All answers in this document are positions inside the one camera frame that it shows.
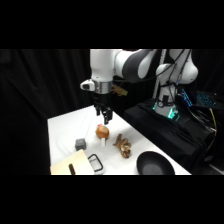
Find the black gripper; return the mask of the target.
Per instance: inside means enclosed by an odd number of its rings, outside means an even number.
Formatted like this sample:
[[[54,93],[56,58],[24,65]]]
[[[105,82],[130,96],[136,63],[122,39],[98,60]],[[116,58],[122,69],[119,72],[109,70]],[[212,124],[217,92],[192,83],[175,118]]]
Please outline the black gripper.
[[[111,95],[110,94],[94,94],[94,107],[96,115],[103,114],[104,125],[109,124],[112,120],[113,114],[111,110]]]

